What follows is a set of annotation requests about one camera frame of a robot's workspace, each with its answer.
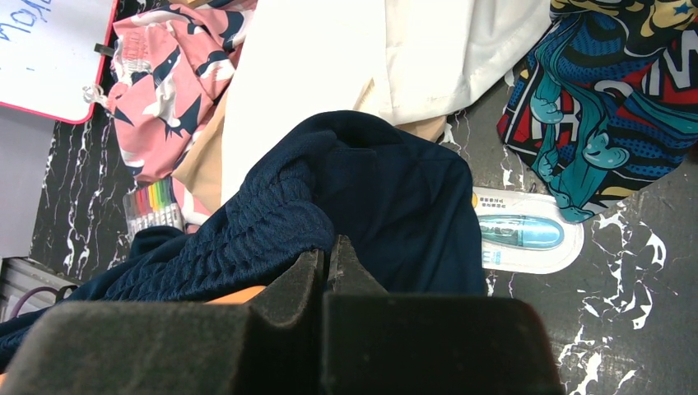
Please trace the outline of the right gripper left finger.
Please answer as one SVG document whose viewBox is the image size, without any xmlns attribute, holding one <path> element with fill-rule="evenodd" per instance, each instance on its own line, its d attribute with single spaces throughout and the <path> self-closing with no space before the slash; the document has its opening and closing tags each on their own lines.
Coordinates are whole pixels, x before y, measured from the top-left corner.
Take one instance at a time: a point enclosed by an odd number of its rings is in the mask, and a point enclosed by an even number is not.
<svg viewBox="0 0 698 395">
<path fill-rule="evenodd" d="M 247 305 L 250 313 L 265 325 L 294 328 L 313 314 L 323 288 L 324 252 L 303 252 Z"/>
</svg>

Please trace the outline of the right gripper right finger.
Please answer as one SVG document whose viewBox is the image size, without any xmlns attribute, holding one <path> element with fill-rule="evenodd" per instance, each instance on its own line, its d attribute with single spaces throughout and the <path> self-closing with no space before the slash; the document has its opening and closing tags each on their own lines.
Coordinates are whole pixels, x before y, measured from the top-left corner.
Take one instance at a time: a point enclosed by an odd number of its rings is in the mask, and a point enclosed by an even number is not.
<svg viewBox="0 0 698 395">
<path fill-rule="evenodd" d="M 327 290 L 349 295 L 387 295 L 359 261 L 351 240 L 345 235 L 336 238 L 329 257 Z"/>
</svg>

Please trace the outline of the navy blue shorts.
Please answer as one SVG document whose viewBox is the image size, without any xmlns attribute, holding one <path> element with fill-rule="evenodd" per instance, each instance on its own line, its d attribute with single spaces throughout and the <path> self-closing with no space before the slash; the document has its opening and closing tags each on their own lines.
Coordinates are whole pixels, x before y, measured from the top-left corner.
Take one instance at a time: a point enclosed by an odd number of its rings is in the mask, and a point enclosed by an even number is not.
<svg viewBox="0 0 698 395">
<path fill-rule="evenodd" d="M 467 162 L 343 110 L 294 127 L 198 231 L 138 232 L 125 261 L 69 300 L 207 302 L 270 284 L 302 253 L 330 253 L 339 235 L 387 291 L 485 291 Z"/>
</svg>

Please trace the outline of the orange hanger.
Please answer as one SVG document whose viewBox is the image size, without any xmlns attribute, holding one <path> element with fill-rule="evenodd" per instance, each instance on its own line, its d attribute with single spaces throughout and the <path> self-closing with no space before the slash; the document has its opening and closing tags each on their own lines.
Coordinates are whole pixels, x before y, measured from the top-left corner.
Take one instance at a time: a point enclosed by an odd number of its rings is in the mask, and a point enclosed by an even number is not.
<svg viewBox="0 0 698 395">
<path fill-rule="evenodd" d="M 208 301 L 207 304 L 244 304 L 265 290 L 265 286 L 251 286 L 232 294 Z"/>
</svg>

